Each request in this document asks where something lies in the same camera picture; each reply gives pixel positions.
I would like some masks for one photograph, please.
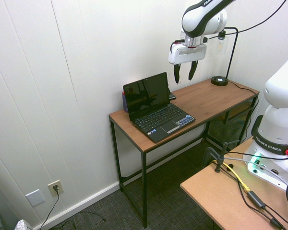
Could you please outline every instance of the baseboard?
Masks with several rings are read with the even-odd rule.
[[[72,206],[71,208],[61,212],[60,214],[50,218],[47,220],[47,222],[44,224],[43,229],[50,229],[57,224],[60,224],[64,220],[66,220],[69,217],[72,217],[73,215],[77,214],[78,212],[82,211],[83,209],[91,206],[92,204],[96,203],[97,201],[105,198],[106,196],[110,195],[111,193],[114,193],[115,191],[119,190],[119,182],[116,182],[112,184],[111,186],[101,190],[100,192],[92,195],[91,197],[79,202],[78,204]],[[34,230],[39,230],[42,225],[38,225],[34,227]]]
[[[172,156],[164,159],[163,161],[159,162],[158,164],[154,165],[153,167],[149,168],[147,170],[147,172],[152,171],[153,169],[157,168],[158,166],[168,162],[169,160],[173,159],[174,157],[182,154],[184,151],[188,150],[189,148],[199,144],[201,142],[201,139],[194,142],[193,144],[185,147],[184,149],[180,150],[179,152],[173,154]],[[126,182],[126,184],[131,183],[132,181],[138,179],[141,177],[141,174],[135,176],[134,178],[128,180]],[[44,224],[43,229],[50,229],[58,224],[60,224],[61,222],[63,222],[64,220],[68,219],[69,217],[72,217],[73,215],[77,214],[78,212],[82,211],[83,209],[91,206],[92,204],[96,203],[97,201],[105,198],[106,196],[110,195],[111,193],[114,193],[115,191],[119,190],[120,186],[119,186],[119,182],[116,182],[114,184],[112,184],[111,186],[101,190],[100,192],[92,195],[91,197],[87,198],[86,200],[83,200],[81,202],[79,202],[78,204],[72,206],[71,208],[61,212],[60,214],[50,218],[49,220],[47,220],[47,222]],[[41,224],[34,227],[34,230],[39,230],[41,227]]]

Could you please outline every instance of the power cord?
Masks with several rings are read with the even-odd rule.
[[[41,230],[41,229],[42,229],[43,225],[46,223],[47,219],[49,218],[49,216],[50,216],[50,213],[52,212],[53,208],[55,207],[55,205],[56,205],[56,204],[57,204],[57,202],[59,201],[59,198],[60,198],[60,196],[59,196],[59,192],[58,192],[58,186],[57,186],[57,185],[53,186],[53,189],[54,189],[54,191],[56,191],[56,192],[57,192],[57,195],[58,195],[58,199],[57,199],[57,201],[54,203],[54,205],[53,205],[53,207],[52,207],[51,211],[49,212],[49,214],[48,214],[48,216],[47,216],[47,218],[46,218],[45,222],[42,224],[42,226],[40,227],[40,229],[39,229],[39,230]]]
[[[236,83],[234,83],[234,82],[232,82],[232,81],[229,81],[229,82],[232,83],[232,84],[234,84],[235,86],[237,86],[239,89],[248,90],[248,91],[251,91],[252,93],[254,93],[255,95],[257,95],[257,93],[255,93],[253,90],[240,87],[239,85],[237,85]],[[258,105],[258,103],[259,103],[258,97],[255,97],[255,100],[256,100],[256,102],[255,102],[256,105],[254,106],[254,108],[253,108],[252,111],[251,111],[250,118],[251,118],[251,115],[253,114],[255,108],[257,107],[257,105]],[[248,128],[250,127],[250,124],[251,124],[251,119],[249,119],[249,121],[248,121],[248,126],[247,126],[246,129],[245,129],[246,136],[245,136],[245,138],[243,139],[242,142],[244,142],[244,141],[246,140],[247,136],[248,136]]]
[[[81,211],[81,212],[79,212],[79,213],[90,213],[90,214],[94,214],[94,215],[99,216],[100,218],[102,218],[102,220],[103,220],[104,222],[106,222],[106,219],[104,219],[101,215],[99,215],[99,214],[97,214],[97,213],[94,213],[94,212],[87,212],[87,211]]]
[[[59,226],[59,227],[53,227],[53,228],[51,228],[51,230],[55,230],[55,229],[63,230],[63,227],[65,226],[65,224],[67,224],[67,223],[69,223],[69,222],[72,223],[73,229],[76,230],[75,223],[74,223],[73,221],[71,221],[71,220],[68,220],[68,221],[66,221],[65,223],[61,223],[61,224],[60,224],[61,226]]]
[[[106,221],[105,218],[103,218],[101,215],[99,215],[99,214],[97,214],[97,213],[94,213],[94,212],[81,211],[81,212],[78,212],[78,213],[90,213],[90,214],[94,214],[94,215],[97,215],[97,216],[99,216],[100,218],[102,218],[103,222]],[[63,227],[64,227],[67,223],[69,223],[69,222],[72,223],[73,229],[76,230],[76,225],[75,225],[75,223],[74,223],[73,221],[71,221],[71,220],[68,220],[68,221],[66,221],[65,223],[61,223],[61,224],[60,224],[61,226],[53,227],[53,228],[51,228],[51,230],[56,230],[56,229],[63,230]]]
[[[241,189],[241,185],[243,187],[245,187],[246,185],[241,181],[241,179],[239,178],[239,176],[234,172],[234,170],[232,170],[231,167],[229,167],[228,165],[226,165],[225,163],[223,164],[223,166],[226,166],[226,168],[228,170],[230,170],[236,177],[234,177],[233,175],[229,174],[223,167],[221,167],[221,170],[223,170],[225,173],[227,173],[230,177],[232,177],[234,180],[236,180],[238,182],[238,185],[239,185],[239,190],[240,190],[240,193],[241,193],[241,196],[242,196],[242,199],[244,201],[244,203],[246,204],[246,206],[250,209],[252,209],[253,211],[256,211],[258,213],[260,213],[261,215],[263,215],[264,217],[266,217],[270,223],[275,226],[276,228],[278,229],[283,229],[283,230],[286,230],[286,228],[274,217],[274,215],[272,215],[271,212],[269,212],[268,210],[266,210],[266,207],[268,207],[269,209],[271,209],[273,212],[275,212],[279,217],[281,217],[287,224],[288,224],[288,221],[285,220],[280,214],[278,214],[275,210],[273,210],[271,207],[269,207],[267,204],[265,204],[264,202],[262,202],[260,200],[260,198],[253,192],[253,191],[248,191],[246,192],[250,198],[250,200],[258,207],[258,208],[261,208],[263,210],[265,210],[272,218],[269,218],[265,213],[255,209],[254,207],[250,206],[247,201],[245,200],[245,197],[244,197],[244,194],[242,192],[242,189]]]
[[[248,30],[250,30],[250,29],[252,29],[252,28],[255,28],[255,27],[257,27],[257,26],[265,23],[265,22],[268,21],[274,14],[276,14],[276,12],[278,12],[278,11],[280,10],[280,8],[282,8],[282,6],[284,5],[284,3],[285,3],[286,1],[287,1],[287,0],[284,0],[283,3],[279,6],[279,8],[278,8],[274,13],[272,13],[268,18],[266,18],[265,20],[263,20],[261,23],[258,23],[258,24],[254,25],[254,26],[252,26],[252,27],[250,27],[250,28],[247,28],[247,29],[245,29],[245,30],[241,30],[241,31],[238,31],[238,32],[234,32],[234,33],[230,33],[230,34],[225,34],[225,35],[232,35],[232,34],[234,35],[234,34],[237,34],[237,33],[242,33],[242,32],[248,31]]]
[[[240,155],[247,155],[247,156],[252,156],[252,157],[258,157],[258,158],[276,160],[276,161],[288,160],[288,158],[283,158],[283,159],[281,159],[281,158],[273,158],[273,157],[256,156],[256,155],[248,154],[248,153],[244,153],[244,152],[227,152],[227,153],[225,153],[224,155],[229,154],[229,153],[236,153],[236,154],[240,154]]]

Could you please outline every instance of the light fixture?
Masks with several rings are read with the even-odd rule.
[[[230,57],[230,61],[229,61],[226,77],[214,76],[214,77],[211,78],[211,83],[214,84],[214,85],[217,85],[217,86],[226,86],[228,84],[227,77],[228,77],[228,73],[229,73],[229,68],[230,68],[230,65],[231,65],[232,57],[234,55],[237,38],[238,38],[238,29],[236,27],[225,27],[224,29],[235,29],[236,30],[236,33],[235,33],[236,34],[236,38],[235,38],[234,46],[233,46],[233,49],[232,49],[232,52],[231,52],[231,57]],[[225,35],[226,35],[226,31],[225,30],[221,31],[218,34],[217,43],[216,43],[216,47],[215,47],[215,54],[225,54],[227,43],[228,43],[228,38],[225,37]]]

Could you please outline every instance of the black metal frame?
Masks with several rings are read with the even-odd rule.
[[[243,136],[243,133],[245,131],[245,128],[247,126],[247,122],[250,119],[251,116],[251,111],[250,110],[248,112],[246,121],[243,125],[242,131],[241,131],[241,135],[240,135],[240,139]],[[210,120],[216,118],[219,115],[215,115],[214,117],[212,117]],[[119,175],[119,185],[120,185],[120,190],[126,195],[126,197],[129,199],[129,201],[131,202],[132,206],[135,208],[135,210],[137,211],[137,213],[139,214],[139,216],[142,218],[143,220],[143,226],[144,228],[147,227],[147,178],[146,178],[146,174],[147,174],[147,169],[153,167],[154,165],[160,163],[161,161],[165,160],[166,158],[170,157],[171,155],[177,153],[178,151],[184,149],[185,147],[193,144],[194,142],[200,140],[201,138],[211,138],[213,140],[213,138],[211,136],[208,136],[207,132],[209,129],[209,121],[206,121],[206,128],[203,132],[203,134],[201,134],[199,137],[195,138],[194,140],[188,142],[187,144],[177,148],[176,150],[172,151],[171,153],[167,154],[166,156],[160,158],[159,160],[147,165],[147,158],[146,155],[151,152],[152,150],[159,148],[160,146],[163,146],[164,144],[172,141],[173,139],[176,139],[177,137],[180,137],[181,135],[199,127],[200,125],[202,125],[203,123],[198,124],[197,126],[194,126],[192,129],[182,132],[179,135],[175,136],[175,138],[173,139],[169,139],[168,141],[165,141],[164,143],[162,143],[161,145],[157,145],[156,147],[151,148],[148,151],[142,151],[141,148],[124,132],[124,130],[121,129],[121,131],[123,132],[123,134],[134,144],[134,146],[140,151],[141,153],[141,160],[142,160],[142,168],[141,170],[136,171],[135,173],[133,173],[132,175],[128,176],[128,177],[122,177],[121,176],[121,172],[120,172],[120,160],[119,160],[119,153],[118,153],[118,148],[117,148],[117,142],[116,142],[116,135],[115,135],[115,128],[114,128],[114,123],[115,121],[112,120],[112,118],[109,116],[109,120],[110,120],[110,126],[111,126],[111,133],[112,133],[112,140],[113,140],[113,148],[114,148],[114,153],[115,153],[115,160],[116,160],[116,166],[117,166],[117,171],[118,171],[118,175]],[[220,146],[222,146],[222,143],[219,143],[217,140],[213,140],[216,141],[216,143]],[[126,186],[124,185],[124,182],[130,180],[131,178],[137,176],[138,174],[142,173],[142,205],[143,208],[142,210],[139,208],[139,206],[136,204],[134,198],[132,197],[132,195],[128,192]]]
[[[245,130],[246,130],[246,127],[247,127],[247,125],[248,125],[248,121],[249,121],[249,119],[251,118],[252,111],[253,111],[253,109],[254,109],[256,100],[258,100],[258,96],[253,97],[253,101],[252,101],[252,103],[251,103],[251,105],[250,105],[250,109],[243,110],[242,113],[240,112],[240,113],[238,113],[238,115],[235,115],[235,116],[234,116],[234,118],[237,118],[237,117],[239,117],[240,115],[245,114],[245,113],[248,111],[248,114],[247,114],[247,116],[246,116],[246,118],[245,118],[245,122],[244,122],[244,124],[243,124],[242,130],[241,130],[241,133],[240,133],[240,136],[239,136],[239,140],[240,140],[240,141],[237,143],[236,146],[238,146],[239,144],[241,144],[242,141],[243,141],[242,138],[243,138],[244,132],[245,132]],[[226,120],[228,120],[228,115],[229,115],[229,114],[230,114],[230,110],[226,112],[224,124],[227,123]],[[216,143],[217,145],[219,145],[219,146],[222,147],[223,144],[222,144],[220,141],[218,141],[217,139],[215,139],[214,137],[212,137],[211,135],[208,134],[209,124],[210,124],[210,122],[207,122],[207,124],[206,124],[205,137],[206,137],[206,138],[209,138],[209,139],[212,140],[214,143]]]

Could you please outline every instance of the wooden table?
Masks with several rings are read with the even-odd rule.
[[[251,144],[249,139],[237,146],[233,151],[245,152]],[[238,154],[228,157],[242,158]],[[249,174],[246,164],[242,161],[229,161],[235,172],[260,199],[288,220],[288,202],[285,191]],[[238,183],[225,174],[214,171],[215,165],[210,164],[180,186],[181,188],[224,230],[275,230],[269,220],[249,209],[243,202]],[[286,229],[286,224],[279,216],[274,215]]]
[[[251,88],[248,89],[255,92],[255,94],[249,90],[240,89],[232,83],[229,83],[227,86],[222,87],[216,86],[210,82],[210,79],[208,79],[206,81],[202,81],[200,83],[174,91],[173,93],[176,95],[177,98],[176,100],[171,101],[171,103],[175,104],[185,112],[189,113],[191,116],[195,117],[196,120],[195,122],[173,133],[172,135],[161,140],[158,143],[152,142],[140,130],[138,130],[129,120],[128,113],[124,112],[124,110],[119,110],[109,115],[112,139],[113,139],[113,148],[115,152],[116,164],[120,180],[120,190],[123,191],[125,195],[129,198],[131,204],[133,204],[133,206],[143,219],[143,225],[145,228],[147,226],[146,170],[154,166],[158,162],[164,160],[165,158],[180,151],[181,149],[187,147],[188,145],[201,139],[202,137],[205,136],[205,132],[202,136],[197,137],[194,140],[190,141],[189,143],[185,144],[184,146],[173,150],[167,156],[155,161],[154,163],[151,163],[150,165],[146,165],[146,154],[220,115],[225,115],[225,119],[229,119],[231,116],[234,117],[236,115],[239,115],[239,113],[248,112],[248,117],[245,121],[246,124],[250,117],[250,111],[253,109],[255,100],[253,100],[253,103],[251,105],[247,105],[246,102],[252,98],[256,98],[259,93],[258,91],[253,90]],[[114,124],[116,125],[116,128],[120,129],[123,132],[123,134],[134,144],[134,146],[141,153],[142,169],[133,173],[128,177],[122,177],[120,173],[120,162],[117,150]],[[245,125],[241,131],[241,135],[243,135],[244,129]],[[142,210],[140,210],[140,208],[136,205],[132,195],[127,191],[126,187],[123,184],[127,180],[135,177],[140,173],[142,173],[142,184],[143,184]]]

